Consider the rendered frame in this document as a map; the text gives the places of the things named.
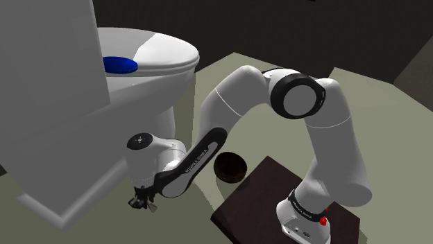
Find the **white toilet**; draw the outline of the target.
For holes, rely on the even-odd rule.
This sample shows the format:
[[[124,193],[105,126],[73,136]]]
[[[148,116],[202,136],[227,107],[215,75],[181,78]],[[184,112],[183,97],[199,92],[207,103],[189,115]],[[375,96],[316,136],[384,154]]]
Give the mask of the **white toilet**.
[[[105,56],[138,70],[106,73]],[[125,178],[134,134],[174,137],[199,59],[170,35],[97,26],[92,0],[0,0],[0,165],[19,202],[75,225]]]

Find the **blue round disc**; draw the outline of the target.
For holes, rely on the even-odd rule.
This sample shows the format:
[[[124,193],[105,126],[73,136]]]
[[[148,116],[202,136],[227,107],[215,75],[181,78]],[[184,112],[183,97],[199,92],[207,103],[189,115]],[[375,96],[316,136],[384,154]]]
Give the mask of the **blue round disc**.
[[[138,63],[134,60],[119,56],[103,57],[103,65],[106,73],[128,74],[138,70]]]

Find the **dark brown robot stand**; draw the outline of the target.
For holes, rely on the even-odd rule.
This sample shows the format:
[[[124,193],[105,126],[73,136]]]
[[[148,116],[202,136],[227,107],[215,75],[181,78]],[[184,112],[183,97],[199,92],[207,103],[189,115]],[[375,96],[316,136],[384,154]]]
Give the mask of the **dark brown robot stand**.
[[[266,157],[212,214],[234,244],[358,244],[356,215],[331,196],[350,187],[324,182],[312,162],[304,178]]]

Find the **dark brown bowl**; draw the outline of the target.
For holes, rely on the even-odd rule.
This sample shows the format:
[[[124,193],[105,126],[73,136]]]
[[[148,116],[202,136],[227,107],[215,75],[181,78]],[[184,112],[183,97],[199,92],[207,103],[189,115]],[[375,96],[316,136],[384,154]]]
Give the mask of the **dark brown bowl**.
[[[213,169],[221,181],[235,184],[245,178],[248,166],[240,155],[234,152],[222,152],[216,156]]]

